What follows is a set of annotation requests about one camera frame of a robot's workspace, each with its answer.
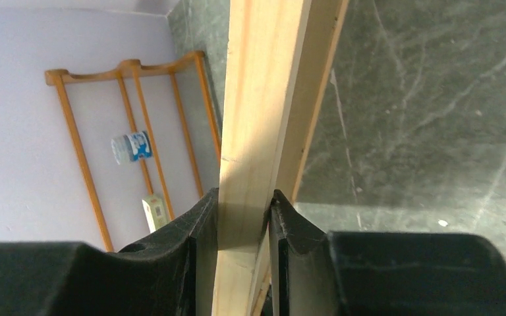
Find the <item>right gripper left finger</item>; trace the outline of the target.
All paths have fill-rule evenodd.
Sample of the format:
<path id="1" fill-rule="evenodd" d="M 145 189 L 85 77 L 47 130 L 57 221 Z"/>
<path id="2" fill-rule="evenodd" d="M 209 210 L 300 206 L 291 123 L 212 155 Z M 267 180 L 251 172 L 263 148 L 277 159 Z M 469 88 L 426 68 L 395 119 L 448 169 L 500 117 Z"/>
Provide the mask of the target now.
<path id="1" fill-rule="evenodd" d="M 106 252 L 0 242 L 0 315 L 210 315 L 217 189 L 159 230 Z"/>

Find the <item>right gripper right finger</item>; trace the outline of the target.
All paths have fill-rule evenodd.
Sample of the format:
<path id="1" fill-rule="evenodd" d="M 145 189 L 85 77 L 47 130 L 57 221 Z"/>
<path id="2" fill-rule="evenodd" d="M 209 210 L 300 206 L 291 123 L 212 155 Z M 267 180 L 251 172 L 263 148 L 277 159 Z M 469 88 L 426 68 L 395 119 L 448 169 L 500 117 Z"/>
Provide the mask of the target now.
<path id="1" fill-rule="evenodd" d="M 506 261 L 474 234 L 324 232 L 276 190 L 274 315 L 506 315 Z"/>

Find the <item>light wooden picture frame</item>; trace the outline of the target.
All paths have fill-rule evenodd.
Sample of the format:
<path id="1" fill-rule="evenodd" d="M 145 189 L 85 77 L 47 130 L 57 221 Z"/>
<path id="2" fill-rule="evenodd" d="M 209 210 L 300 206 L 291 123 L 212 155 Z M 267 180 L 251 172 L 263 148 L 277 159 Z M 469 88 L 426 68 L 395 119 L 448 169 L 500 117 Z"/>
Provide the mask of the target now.
<path id="1" fill-rule="evenodd" d="M 296 194 L 346 1 L 231 1 L 214 315 L 251 315 L 266 284 L 267 212 Z"/>

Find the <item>small white green box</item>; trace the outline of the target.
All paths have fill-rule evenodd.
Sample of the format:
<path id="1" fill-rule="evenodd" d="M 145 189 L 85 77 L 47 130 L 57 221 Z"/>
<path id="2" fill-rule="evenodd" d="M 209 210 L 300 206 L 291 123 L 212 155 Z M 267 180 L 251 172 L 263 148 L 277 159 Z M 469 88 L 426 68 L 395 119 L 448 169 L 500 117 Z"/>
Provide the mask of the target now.
<path id="1" fill-rule="evenodd" d="M 146 196 L 142 199 L 142 205 L 151 233 L 157 231 L 171 221 L 165 200 L 161 195 L 152 194 Z"/>

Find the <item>blue white round can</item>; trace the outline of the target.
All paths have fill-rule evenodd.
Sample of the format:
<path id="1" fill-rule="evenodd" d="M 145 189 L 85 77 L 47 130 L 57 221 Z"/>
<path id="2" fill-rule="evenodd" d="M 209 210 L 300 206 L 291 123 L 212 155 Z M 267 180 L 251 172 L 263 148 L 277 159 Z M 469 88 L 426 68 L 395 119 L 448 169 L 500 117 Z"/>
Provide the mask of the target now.
<path id="1" fill-rule="evenodd" d="M 147 159 L 153 155 L 146 131 L 133 132 L 112 138 L 111 149 L 118 165 Z"/>

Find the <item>orange wooden rack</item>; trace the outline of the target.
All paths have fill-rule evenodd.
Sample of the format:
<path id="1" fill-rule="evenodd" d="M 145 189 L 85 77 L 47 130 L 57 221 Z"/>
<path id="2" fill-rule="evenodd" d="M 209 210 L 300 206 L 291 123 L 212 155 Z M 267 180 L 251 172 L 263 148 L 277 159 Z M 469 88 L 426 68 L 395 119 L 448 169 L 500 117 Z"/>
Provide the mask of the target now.
<path id="1" fill-rule="evenodd" d="M 134 119 L 134 113 L 132 112 L 132 106 L 125 85 L 126 79 L 131 79 L 134 81 L 146 127 L 143 133 L 148 136 L 149 140 L 148 147 L 151 149 L 152 155 L 154 156 L 154 161 L 156 169 L 158 171 L 159 181 L 162 186 L 162 193 L 163 197 L 165 198 L 169 218 L 174 219 L 175 216 L 173 212 L 173 206 L 171 203 L 171 198 L 169 195 L 169 191 L 167 189 L 165 176 L 161 166 L 161 159 L 157 154 L 157 146 L 154 142 L 154 132 L 152 129 L 152 124 L 150 121 L 150 116 L 148 114 L 148 108 L 146 106 L 146 100 L 144 97 L 144 92 L 142 90 L 140 80 L 141 78 L 152 76 L 168 76 L 170 78 L 171 87 L 173 90 L 173 95 L 177 106 L 178 116 L 185 140 L 186 152 L 188 153 L 188 158 L 190 161 L 190 165 L 192 167 L 194 182 L 196 185 L 198 195 L 202 196 L 204 194 L 202 181 L 200 177 L 198 164 L 196 161 L 196 154 L 194 152 L 194 148 L 190 137 L 190 131 L 184 113 L 184 107 L 181 99 L 181 93 L 179 91 L 179 86 L 177 83 L 176 74 L 178 72 L 186 70 L 190 66 L 193 66 L 195 68 L 198 75 L 198 79 L 200 81 L 202 100 L 204 102 L 206 116 L 210 125 L 210 134 L 214 144 L 215 153 L 216 155 L 220 155 L 221 138 L 219 135 L 218 125 L 215 118 L 214 106 L 211 101 L 210 89 L 206 78 L 205 57 L 206 54 L 204 51 L 195 50 L 186 53 L 183 57 L 177 59 L 176 61 L 160 65 L 143 65 L 141 61 L 138 59 L 127 59 L 121 61 L 112 70 L 94 74 L 73 74 L 68 70 L 62 68 L 51 69 L 45 72 L 45 83 L 48 86 L 55 87 L 57 91 L 59 102 L 61 104 L 61 109 L 65 117 L 65 121 L 70 134 L 70 138 L 72 140 L 72 144 L 74 146 L 74 150 L 82 173 L 82 177 L 84 179 L 84 183 L 88 191 L 88 195 L 99 227 L 101 238 L 107 251 L 113 251 L 113 243 L 105 221 L 98 193 L 96 191 L 96 186 L 91 174 L 90 166 L 86 158 L 82 140 L 80 138 L 80 133 L 76 125 L 76 120 L 72 111 L 72 107 L 70 105 L 66 86 L 68 84 L 106 82 L 112 80 L 116 81 L 118 83 L 119 91 L 121 93 L 130 130 L 133 134 L 135 134 L 138 132 L 138 128 L 136 125 L 136 121 Z"/>

